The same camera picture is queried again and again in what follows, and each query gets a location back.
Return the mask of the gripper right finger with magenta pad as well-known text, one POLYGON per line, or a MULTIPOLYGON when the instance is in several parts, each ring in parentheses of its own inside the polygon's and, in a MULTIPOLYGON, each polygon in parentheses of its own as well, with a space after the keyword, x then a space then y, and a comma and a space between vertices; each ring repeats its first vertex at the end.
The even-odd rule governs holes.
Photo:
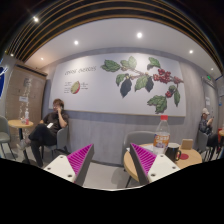
POLYGON ((130 144, 130 154, 141 185, 155 182, 180 170, 165 154, 156 155, 134 143, 130 144))

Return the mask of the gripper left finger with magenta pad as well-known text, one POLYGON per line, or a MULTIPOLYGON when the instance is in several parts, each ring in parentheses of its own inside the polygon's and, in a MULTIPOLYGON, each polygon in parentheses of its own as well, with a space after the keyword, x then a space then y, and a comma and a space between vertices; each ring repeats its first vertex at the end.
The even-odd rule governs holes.
POLYGON ((44 170, 82 186, 93 155, 94 145, 89 144, 68 156, 59 155, 44 170))

